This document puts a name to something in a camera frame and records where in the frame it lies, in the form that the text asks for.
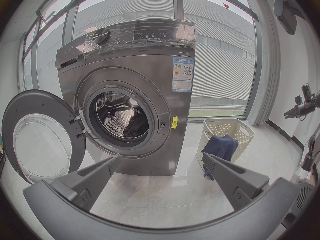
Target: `grass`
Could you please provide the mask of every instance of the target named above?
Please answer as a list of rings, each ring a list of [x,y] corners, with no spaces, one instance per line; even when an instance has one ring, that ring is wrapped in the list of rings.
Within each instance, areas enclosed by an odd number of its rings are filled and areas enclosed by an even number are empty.
[[[190,110],[190,118],[242,116],[244,110]]]

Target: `navy blue cloth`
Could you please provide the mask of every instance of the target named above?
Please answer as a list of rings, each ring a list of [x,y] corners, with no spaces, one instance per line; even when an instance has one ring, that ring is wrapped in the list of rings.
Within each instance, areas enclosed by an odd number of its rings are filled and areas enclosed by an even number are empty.
[[[223,137],[218,137],[217,135],[213,135],[208,141],[207,145],[204,147],[202,152],[207,154],[215,155],[219,158],[222,158],[228,162],[231,161],[231,158],[236,151],[239,142],[236,139],[231,138],[229,135],[225,135]],[[211,180],[214,180],[213,176],[203,165],[204,168],[204,176],[209,176]]]

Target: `washing machine door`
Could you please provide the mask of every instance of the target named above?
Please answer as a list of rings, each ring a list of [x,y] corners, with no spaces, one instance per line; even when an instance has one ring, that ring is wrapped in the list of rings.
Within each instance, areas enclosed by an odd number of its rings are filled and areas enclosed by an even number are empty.
[[[2,119],[3,147],[14,170],[31,184],[78,170],[86,138],[77,118],[67,103],[49,92],[16,95]]]

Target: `energy label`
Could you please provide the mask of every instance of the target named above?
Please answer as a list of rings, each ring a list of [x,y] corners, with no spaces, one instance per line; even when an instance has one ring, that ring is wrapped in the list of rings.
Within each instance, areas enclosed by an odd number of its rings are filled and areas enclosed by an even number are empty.
[[[191,92],[194,63],[193,58],[173,57],[173,92]]]

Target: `yellow sticker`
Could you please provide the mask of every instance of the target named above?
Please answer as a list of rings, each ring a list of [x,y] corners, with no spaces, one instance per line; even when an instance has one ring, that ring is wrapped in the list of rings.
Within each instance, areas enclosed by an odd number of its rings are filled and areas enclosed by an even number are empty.
[[[177,128],[177,124],[178,124],[178,117],[177,117],[177,116],[174,116],[174,117],[172,118],[172,126],[171,126],[171,128],[172,128],[172,129]]]

